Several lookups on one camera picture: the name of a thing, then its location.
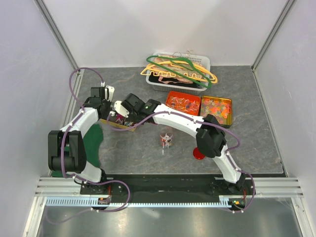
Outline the gold tin of candies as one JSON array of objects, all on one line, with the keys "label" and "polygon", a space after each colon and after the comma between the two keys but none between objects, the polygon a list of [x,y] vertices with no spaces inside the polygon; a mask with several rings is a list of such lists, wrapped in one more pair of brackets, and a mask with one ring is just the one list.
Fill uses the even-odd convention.
[{"label": "gold tin of candies", "polygon": [[109,124],[111,128],[127,129],[134,126],[136,123],[130,119],[123,117],[122,115],[109,116],[109,119],[102,118],[100,121],[104,124]]}]

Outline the orange tray of lollipops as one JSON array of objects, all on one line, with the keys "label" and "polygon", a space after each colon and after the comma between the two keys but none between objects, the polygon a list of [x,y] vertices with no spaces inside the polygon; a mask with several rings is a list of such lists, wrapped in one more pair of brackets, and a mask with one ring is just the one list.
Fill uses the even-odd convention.
[{"label": "orange tray of lollipops", "polygon": [[198,116],[201,104],[201,98],[195,95],[171,91],[166,99],[166,106],[177,111]]}]

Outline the gold tin of gummies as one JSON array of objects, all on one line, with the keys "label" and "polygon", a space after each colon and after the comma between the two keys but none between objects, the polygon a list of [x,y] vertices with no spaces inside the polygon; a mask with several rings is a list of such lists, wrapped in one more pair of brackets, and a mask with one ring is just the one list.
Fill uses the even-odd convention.
[{"label": "gold tin of gummies", "polygon": [[202,117],[213,115],[224,128],[230,128],[233,123],[233,103],[231,99],[202,96],[199,114]]}]

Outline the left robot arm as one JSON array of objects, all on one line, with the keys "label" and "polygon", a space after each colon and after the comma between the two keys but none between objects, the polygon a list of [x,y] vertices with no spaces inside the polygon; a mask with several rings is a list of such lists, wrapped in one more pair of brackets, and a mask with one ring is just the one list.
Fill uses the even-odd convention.
[{"label": "left robot arm", "polygon": [[78,114],[64,127],[48,134],[48,167],[63,177],[81,180],[81,187],[91,194],[105,194],[111,190],[103,169],[87,161],[83,138],[100,119],[111,110],[115,89],[106,85],[92,87]]}]

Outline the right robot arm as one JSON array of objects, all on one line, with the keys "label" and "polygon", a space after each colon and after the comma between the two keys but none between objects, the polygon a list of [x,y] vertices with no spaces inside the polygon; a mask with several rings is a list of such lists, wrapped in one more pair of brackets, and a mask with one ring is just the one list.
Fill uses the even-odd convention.
[{"label": "right robot arm", "polygon": [[114,108],[118,114],[138,124],[151,122],[166,125],[191,135],[196,139],[198,151],[205,157],[212,158],[220,169],[227,191],[235,195],[243,190],[245,174],[230,154],[230,150],[239,147],[240,141],[229,148],[225,135],[232,133],[223,128],[215,116],[189,115],[153,99],[144,102],[132,93],[123,101],[116,101]]}]

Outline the green cloth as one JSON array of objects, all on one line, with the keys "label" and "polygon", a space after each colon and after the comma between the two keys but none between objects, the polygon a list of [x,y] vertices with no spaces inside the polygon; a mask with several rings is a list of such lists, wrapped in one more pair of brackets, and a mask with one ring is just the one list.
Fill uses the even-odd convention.
[{"label": "green cloth", "polygon": [[[53,130],[48,134],[48,167],[53,177],[62,177],[61,144],[64,132]],[[67,133],[64,147],[65,172],[82,174],[91,164],[100,167],[98,157],[99,146],[103,141],[103,131],[98,124],[94,124],[85,135],[79,131]]]}]

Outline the clear glass jar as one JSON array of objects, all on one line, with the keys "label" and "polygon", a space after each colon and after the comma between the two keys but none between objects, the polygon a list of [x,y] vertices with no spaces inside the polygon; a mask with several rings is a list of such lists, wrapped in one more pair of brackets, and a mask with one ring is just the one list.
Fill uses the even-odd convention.
[{"label": "clear glass jar", "polygon": [[162,155],[165,155],[166,151],[173,146],[173,130],[171,127],[165,126],[160,130],[159,144]]}]

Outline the black garment in basket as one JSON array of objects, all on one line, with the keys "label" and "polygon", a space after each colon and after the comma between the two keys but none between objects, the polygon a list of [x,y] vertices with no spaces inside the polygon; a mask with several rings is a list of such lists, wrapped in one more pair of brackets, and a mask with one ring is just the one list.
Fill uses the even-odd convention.
[{"label": "black garment in basket", "polygon": [[190,80],[187,82],[179,81],[175,78],[163,78],[155,75],[149,76],[149,81],[158,84],[165,84],[165,85],[174,85],[174,86],[182,86],[182,87],[190,87],[190,88],[203,88],[201,85],[198,85]]}]

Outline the white plastic basket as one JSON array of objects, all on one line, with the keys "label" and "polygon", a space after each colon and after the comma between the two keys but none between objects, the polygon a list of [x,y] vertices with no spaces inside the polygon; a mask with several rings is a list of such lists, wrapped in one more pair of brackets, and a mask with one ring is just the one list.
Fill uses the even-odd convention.
[{"label": "white plastic basket", "polygon": [[155,52],[146,61],[148,64],[140,75],[145,76],[155,90],[199,95],[218,83],[210,71],[210,59],[192,51]]}]

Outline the red jar lid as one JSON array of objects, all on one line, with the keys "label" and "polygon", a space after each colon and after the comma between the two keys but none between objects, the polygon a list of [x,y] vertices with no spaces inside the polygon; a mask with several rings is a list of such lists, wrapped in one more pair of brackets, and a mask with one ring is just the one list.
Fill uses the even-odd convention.
[{"label": "red jar lid", "polygon": [[194,148],[193,156],[195,159],[198,159],[198,160],[202,160],[205,158],[205,155],[199,151],[198,147]]}]

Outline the orange clothes hanger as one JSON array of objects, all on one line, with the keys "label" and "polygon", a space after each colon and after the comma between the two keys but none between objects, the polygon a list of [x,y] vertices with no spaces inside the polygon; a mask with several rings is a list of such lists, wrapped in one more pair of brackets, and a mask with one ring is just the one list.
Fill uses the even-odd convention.
[{"label": "orange clothes hanger", "polygon": [[198,64],[193,64],[194,68],[182,63],[176,65],[171,61],[160,62],[156,64],[149,63],[146,68],[140,73],[143,76],[155,75],[163,78],[175,78],[179,81],[192,81],[217,83],[217,77],[209,70]]}]

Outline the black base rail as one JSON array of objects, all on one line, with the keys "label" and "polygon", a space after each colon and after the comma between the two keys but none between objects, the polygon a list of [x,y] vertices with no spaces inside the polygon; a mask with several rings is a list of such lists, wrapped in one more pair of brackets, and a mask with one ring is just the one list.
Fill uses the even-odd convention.
[{"label": "black base rail", "polygon": [[188,192],[210,196],[253,195],[254,185],[246,175],[241,175],[236,184],[229,183],[219,174],[112,174],[108,181],[123,181],[131,194]]}]

